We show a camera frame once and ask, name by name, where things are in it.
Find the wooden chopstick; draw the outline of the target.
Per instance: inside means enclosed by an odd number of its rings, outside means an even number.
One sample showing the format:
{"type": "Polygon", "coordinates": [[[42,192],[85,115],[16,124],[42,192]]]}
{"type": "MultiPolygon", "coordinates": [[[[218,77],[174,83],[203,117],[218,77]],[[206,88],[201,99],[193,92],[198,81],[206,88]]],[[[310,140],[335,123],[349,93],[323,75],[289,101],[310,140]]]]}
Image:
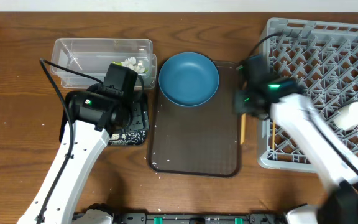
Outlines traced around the wooden chopstick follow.
{"type": "Polygon", "coordinates": [[[276,122],[273,120],[272,121],[272,143],[271,143],[271,147],[272,150],[275,150],[275,128],[276,128],[276,122]]]}
{"type": "Polygon", "coordinates": [[[240,145],[245,143],[246,138],[246,114],[241,115],[240,145]]]}

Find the pile of white rice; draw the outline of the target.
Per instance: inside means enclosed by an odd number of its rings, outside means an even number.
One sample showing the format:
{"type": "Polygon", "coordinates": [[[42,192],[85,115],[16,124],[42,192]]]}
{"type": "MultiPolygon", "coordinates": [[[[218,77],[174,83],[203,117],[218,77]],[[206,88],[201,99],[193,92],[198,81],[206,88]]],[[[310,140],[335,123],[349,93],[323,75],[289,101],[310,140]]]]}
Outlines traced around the pile of white rice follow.
{"type": "Polygon", "coordinates": [[[146,131],[113,134],[109,140],[109,145],[111,145],[111,146],[139,146],[145,142],[146,137],[147,137],[146,131]]]}

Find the dark blue plate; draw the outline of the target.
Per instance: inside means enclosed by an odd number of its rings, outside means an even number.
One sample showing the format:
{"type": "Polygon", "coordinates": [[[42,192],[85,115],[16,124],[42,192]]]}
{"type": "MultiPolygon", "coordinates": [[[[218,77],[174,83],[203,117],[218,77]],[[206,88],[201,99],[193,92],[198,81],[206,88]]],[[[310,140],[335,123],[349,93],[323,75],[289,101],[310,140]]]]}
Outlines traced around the dark blue plate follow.
{"type": "Polygon", "coordinates": [[[162,65],[158,83],[163,95],[172,103],[194,107],[206,103],[217,92],[219,72],[207,56],[182,52],[162,65]]]}

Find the white cup green inside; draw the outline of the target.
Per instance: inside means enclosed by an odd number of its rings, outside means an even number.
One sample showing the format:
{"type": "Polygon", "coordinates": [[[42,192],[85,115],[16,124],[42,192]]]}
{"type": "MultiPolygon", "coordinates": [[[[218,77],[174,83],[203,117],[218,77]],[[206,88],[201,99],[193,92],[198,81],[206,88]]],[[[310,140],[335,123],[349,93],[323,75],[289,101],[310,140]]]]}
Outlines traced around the white cup green inside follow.
{"type": "Polygon", "coordinates": [[[350,103],[338,109],[333,123],[342,130],[349,131],[358,125],[358,102],[350,103]]]}

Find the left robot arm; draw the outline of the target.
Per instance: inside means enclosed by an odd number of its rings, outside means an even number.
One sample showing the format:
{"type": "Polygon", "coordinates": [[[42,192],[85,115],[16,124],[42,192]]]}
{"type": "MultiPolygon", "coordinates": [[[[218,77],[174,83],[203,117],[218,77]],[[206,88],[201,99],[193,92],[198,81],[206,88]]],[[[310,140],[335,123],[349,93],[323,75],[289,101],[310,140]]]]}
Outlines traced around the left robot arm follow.
{"type": "Polygon", "coordinates": [[[72,91],[68,94],[67,123],[47,176],[19,223],[112,223],[114,215],[91,208],[74,219],[90,171],[113,134],[148,129],[136,122],[147,118],[147,95],[134,100],[72,91]]]}

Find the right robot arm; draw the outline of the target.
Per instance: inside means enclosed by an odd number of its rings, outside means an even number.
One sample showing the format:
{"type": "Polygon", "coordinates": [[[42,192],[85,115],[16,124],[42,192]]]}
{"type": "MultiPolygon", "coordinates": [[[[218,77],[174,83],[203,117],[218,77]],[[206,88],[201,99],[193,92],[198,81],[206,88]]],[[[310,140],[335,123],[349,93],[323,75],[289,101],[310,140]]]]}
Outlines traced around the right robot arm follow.
{"type": "Polygon", "coordinates": [[[237,90],[234,109],[238,114],[274,120],[311,162],[328,192],[318,207],[303,205],[287,212],[286,223],[358,224],[358,157],[325,123],[294,80],[279,78],[237,90]]]}

